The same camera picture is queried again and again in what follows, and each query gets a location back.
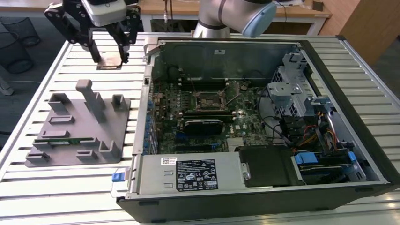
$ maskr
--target slotted aluminum table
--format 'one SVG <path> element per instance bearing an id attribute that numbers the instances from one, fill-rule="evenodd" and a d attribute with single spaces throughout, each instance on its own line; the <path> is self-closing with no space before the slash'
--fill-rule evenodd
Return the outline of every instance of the slotted aluminum table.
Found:
<path id="1" fill-rule="evenodd" d="M 134 219 L 118 208 L 110 196 L 110 175 L 130 165 L 137 107 L 144 73 L 141 57 L 145 37 L 189 37 L 178 33 L 142 33 L 130 47 L 129 63 L 121 70 L 97 71 L 90 54 L 80 46 L 65 43 L 21 116 L 0 154 L 0 224 L 52 225 L 97 224 L 134 225 Z M 397 170 L 400 169 L 400 102 L 360 59 L 346 41 L 336 37 L 274 36 L 260 38 L 306 39 L 316 49 L 345 95 L 374 135 Z M 101 52 L 116 52 L 112 37 L 94 33 Z M 122 161 L 108 165 L 78 165 L 26 168 L 25 155 L 41 129 L 50 107 L 52 93 L 65 92 L 69 98 L 82 98 L 74 91 L 78 79 L 93 81 L 93 90 L 102 98 L 122 94 L 132 99 L 129 122 L 122 149 Z M 316 85 L 324 93 L 321 84 Z M 398 224 L 400 192 L 358 199 L 336 210 L 298 212 L 253 217 L 234 217 L 170 224 Z"/>

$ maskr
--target green circuit board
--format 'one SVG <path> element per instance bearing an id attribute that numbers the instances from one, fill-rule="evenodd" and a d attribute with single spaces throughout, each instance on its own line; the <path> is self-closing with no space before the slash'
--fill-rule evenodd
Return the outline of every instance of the green circuit board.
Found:
<path id="1" fill-rule="evenodd" d="M 217 91 L 182 91 L 177 83 L 154 83 L 153 97 L 158 130 L 158 154 L 182 153 L 177 146 L 212 145 L 213 152 L 226 152 L 226 139 L 240 137 L 244 145 L 266 145 L 266 134 L 254 107 L 260 97 L 260 87 L 252 87 L 245 81 L 229 81 Z M 234 119 L 222 124 L 221 134 L 186 137 L 182 128 L 181 112 L 216 110 L 232 112 Z"/>

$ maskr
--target blue tab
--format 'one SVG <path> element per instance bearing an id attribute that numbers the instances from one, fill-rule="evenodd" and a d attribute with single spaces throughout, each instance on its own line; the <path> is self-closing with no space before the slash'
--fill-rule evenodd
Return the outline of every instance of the blue tab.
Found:
<path id="1" fill-rule="evenodd" d="M 352 151 L 348 152 L 348 156 L 352 162 L 357 161 L 356 154 Z"/>
<path id="2" fill-rule="evenodd" d="M 124 182 L 125 181 L 125 173 L 124 172 L 113 173 L 110 180 L 112 180 L 112 182 Z"/>
<path id="3" fill-rule="evenodd" d="M 146 149 L 150 146 L 149 142 L 142 142 L 142 147 Z"/>
<path id="4" fill-rule="evenodd" d="M 294 159 L 297 164 L 318 163 L 317 158 L 312 152 L 300 152 L 294 156 Z"/>
<path id="5" fill-rule="evenodd" d="M 294 155 L 294 160 L 296 160 L 297 165 L 302 164 L 302 159 L 301 159 L 300 155 Z"/>

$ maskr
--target mesh trash bin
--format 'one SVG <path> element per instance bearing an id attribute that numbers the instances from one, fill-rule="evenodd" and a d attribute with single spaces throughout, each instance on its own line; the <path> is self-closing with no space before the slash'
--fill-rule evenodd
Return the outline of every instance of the mesh trash bin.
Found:
<path id="1" fill-rule="evenodd" d="M 32 58 L 18 42 L 16 33 L 0 33 L 0 65 L 12 74 L 22 73 L 33 66 Z"/>
<path id="2" fill-rule="evenodd" d="M 20 42 L 25 47 L 33 46 L 40 42 L 38 35 L 29 18 L 0 17 L 0 23 L 8 32 L 16 33 Z"/>

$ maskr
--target power supply label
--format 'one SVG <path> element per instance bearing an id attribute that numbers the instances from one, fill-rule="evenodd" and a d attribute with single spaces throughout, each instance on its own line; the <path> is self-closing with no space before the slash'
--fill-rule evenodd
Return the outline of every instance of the power supply label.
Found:
<path id="1" fill-rule="evenodd" d="M 218 189 L 213 159 L 176 161 L 176 189 L 178 191 Z"/>

